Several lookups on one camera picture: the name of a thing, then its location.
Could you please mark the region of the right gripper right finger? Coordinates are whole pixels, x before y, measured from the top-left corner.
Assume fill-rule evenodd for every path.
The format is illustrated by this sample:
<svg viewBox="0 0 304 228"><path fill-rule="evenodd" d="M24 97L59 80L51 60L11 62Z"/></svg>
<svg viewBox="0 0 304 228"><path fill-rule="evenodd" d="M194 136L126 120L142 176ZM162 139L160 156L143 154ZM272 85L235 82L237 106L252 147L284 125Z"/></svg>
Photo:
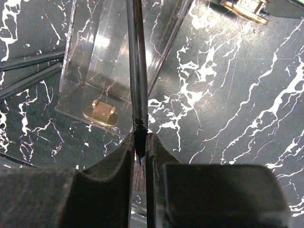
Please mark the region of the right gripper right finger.
<svg viewBox="0 0 304 228"><path fill-rule="evenodd" d="M158 135L146 141L150 228L289 228L291 212L265 166L182 164Z"/></svg>

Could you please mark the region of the small black makeup brush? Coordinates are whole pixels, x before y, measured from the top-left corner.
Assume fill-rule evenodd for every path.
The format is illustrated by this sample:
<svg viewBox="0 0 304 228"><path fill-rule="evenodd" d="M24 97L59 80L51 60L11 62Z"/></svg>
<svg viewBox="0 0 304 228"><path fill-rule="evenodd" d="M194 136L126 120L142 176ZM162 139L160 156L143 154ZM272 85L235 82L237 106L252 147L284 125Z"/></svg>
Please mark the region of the small black makeup brush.
<svg viewBox="0 0 304 228"><path fill-rule="evenodd" d="M142 2L128 0L127 23L129 39L130 92L133 111L133 134L136 162L133 189L146 190L145 145L148 134L148 80L143 28Z"/></svg>

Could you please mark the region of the thin black makeup brush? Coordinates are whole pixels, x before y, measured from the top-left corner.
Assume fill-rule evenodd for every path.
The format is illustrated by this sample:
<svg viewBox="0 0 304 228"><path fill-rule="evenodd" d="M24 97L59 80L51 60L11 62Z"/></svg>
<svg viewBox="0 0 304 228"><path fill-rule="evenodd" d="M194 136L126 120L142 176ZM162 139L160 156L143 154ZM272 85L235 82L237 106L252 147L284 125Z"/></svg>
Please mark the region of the thin black makeup brush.
<svg viewBox="0 0 304 228"><path fill-rule="evenodd" d="M63 59L64 55L65 55L65 51L59 50L59 51L51 51L44 54L29 56L29 57L21 57L21 58L1 61L0 70L8 71L8 70L20 69L48 61Z"/></svg>

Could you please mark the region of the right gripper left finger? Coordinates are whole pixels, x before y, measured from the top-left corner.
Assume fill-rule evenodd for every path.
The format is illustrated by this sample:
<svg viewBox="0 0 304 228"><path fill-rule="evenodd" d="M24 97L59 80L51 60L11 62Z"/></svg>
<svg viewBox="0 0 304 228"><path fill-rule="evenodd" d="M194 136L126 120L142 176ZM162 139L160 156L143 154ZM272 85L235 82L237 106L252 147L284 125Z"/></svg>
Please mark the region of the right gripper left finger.
<svg viewBox="0 0 304 228"><path fill-rule="evenodd" d="M0 171L3 228L127 228L130 225L134 138L91 167Z"/></svg>

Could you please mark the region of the large fluffy powder brush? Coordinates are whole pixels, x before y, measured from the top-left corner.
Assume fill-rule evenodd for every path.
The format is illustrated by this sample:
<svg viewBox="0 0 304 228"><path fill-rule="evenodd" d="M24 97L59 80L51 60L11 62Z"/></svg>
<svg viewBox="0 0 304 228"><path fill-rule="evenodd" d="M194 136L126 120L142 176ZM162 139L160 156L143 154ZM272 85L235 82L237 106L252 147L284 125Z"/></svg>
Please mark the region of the large fluffy powder brush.
<svg viewBox="0 0 304 228"><path fill-rule="evenodd" d="M33 84L40 82L49 76L57 74L58 72L61 72L62 65L63 65L62 62L57 62L56 64L49 66L42 71L30 75L2 89L0 91L0 101L2 102L5 99L10 98L11 96L26 90L28 87L32 86Z"/></svg>

